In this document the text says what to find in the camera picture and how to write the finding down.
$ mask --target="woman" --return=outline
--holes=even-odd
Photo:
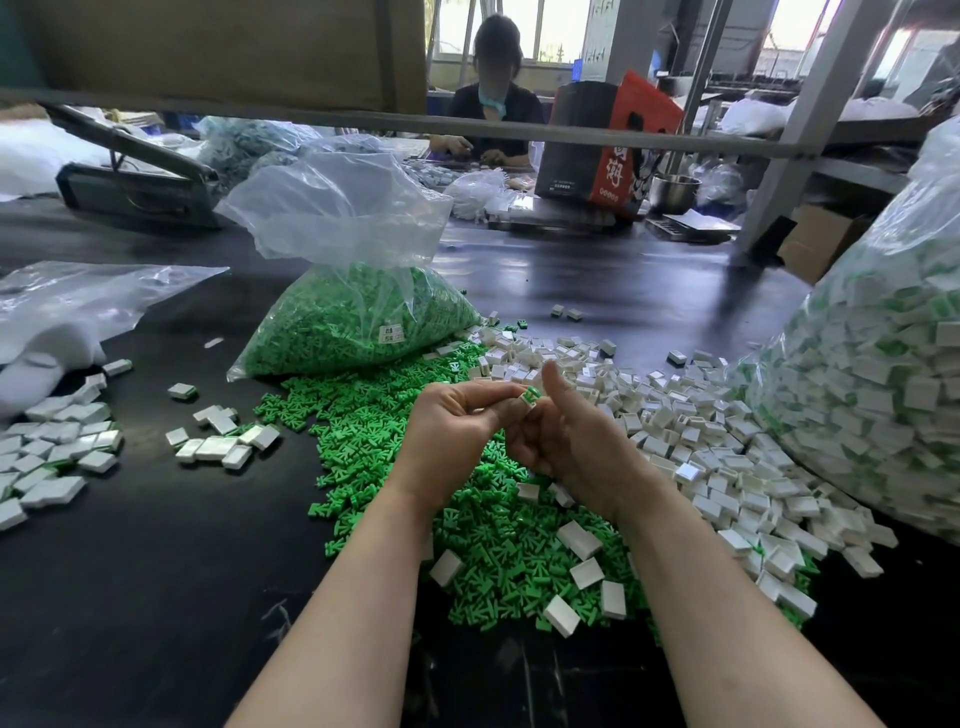
[[[450,116],[487,121],[525,121],[543,124],[537,94],[514,83],[523,51],[520,30],[504,15],[491,15],[481,24],[473,44],[473,67],[479,84],[453,95]],[[530,163],[528,144],[516,139],[469,139],[456,135],[430,137],[430,150],[456,158],[480,159],[491,167],[522,167]]]

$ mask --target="left hand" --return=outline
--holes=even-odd
[[[502,167],[507,163],[507,156],[499,149],[488,149],[480,155],[480,161],[490,167]]]
[[[530,411],[517,399],[524,391],[505,381],[427,385],[414,402],[389,480],[432,517],[467,482],[494,433]]]

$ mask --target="table surface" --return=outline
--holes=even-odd
[[[68,508],[0,534],[0,725],[222,724],[328,566],[331,526],[306,517],[316,443],[285,432],[272,455],[233,474],[179,467],[163,433],[212,403],[248,422],[278,389],[227,384],[224,373],[306,264],[263,260],[238,229],[156,234],[81,220],[55,200],[0,206],[0,273],[43,259],[230,271],[105,343],[109,358],[135,365],[106,393],[127,438],[119,467]],[[641,227],[597,237],[451,223],[435,267],[481,313],[524,318],[534,335],[609,338],[621,366],[648,370],[670,349],[740,356],[805,295],[783,271],[732,261],[732,246],[668,243]],[[551,319],[555,303],[584,320]],[[226,341],[205,350],[215,336]],[[166,395],[177,381],[200,389],[198,406]],[[879,579],[859,579],[836,554],[826,560],[804,633],[890,725],[923,724],[955,715],[960,699],[960,589],[947,576],[957,552],[897,530],[901,547],[877,555]],[[644,624],[582,628],[567,641],[532,622],[480,634],[445,621],[447,603],[435,585],[420,587],[404,724],[602,728],[644,714],[683,724]]]

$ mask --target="pile of green plastic pieces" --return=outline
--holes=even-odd
[[[228,377],[369,367],[479,323],[476,309],[433,269],[316,265],[274,303]],[[402,327],[402,340],[385,340],[385,325]]]
[[[283,423],[318,438],[318,452],[329,470],[317,480],[326,499],[310,506],[309,515],[334,519],[334,540],[328,557],[347,544],[364,509],[376,496],[393,466],[403,439],[407,416],[422,388],[434,381],[462,381],[476,366],[484,348],[462,344],[453,354],[430,361],[415,355],[391,365],[317,379],[294,377],[283,382],[286,398],[266,395],[254,410],[263,422]],[[459,371],[451,364],[457,362]],[[500,432],[484,449],[467,484],[433,523],[434,553],[453,550],[464,567],[447,590],[453,601],[448,618],[455,624],[494,627],[502,619],[536,619],[549,631],[541,614],[554,595],[561,595],[587,626],[610,621],[601,615],[599,585],[579,591],[569,570],[579,559],[556,538],[557,530],[574,520],[602,543],[596,559],[606,577],[624,585],[628,619],[647,620],[659,639],[640,583],[634,579],[627,548],[616,530],[586,508],[564,509],[546,488],[536,505],[517,497],[518,482],[549,480],[531,475],[507,456]],[[424,562],[423,579],[433,562]],[[797,586],[806,591],[808,562]],[[800,626],[802,618],[784,613]]]

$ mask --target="bag of white tiles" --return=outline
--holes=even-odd
[[[960,118],[728,384],[797,462],[960,544]]]
[[[317,153],[240,182],[217,211],[265,258],[314,265],[267,312],[228,379],[382,364],[478,324],[428,267],[452,204],[387,154]]]

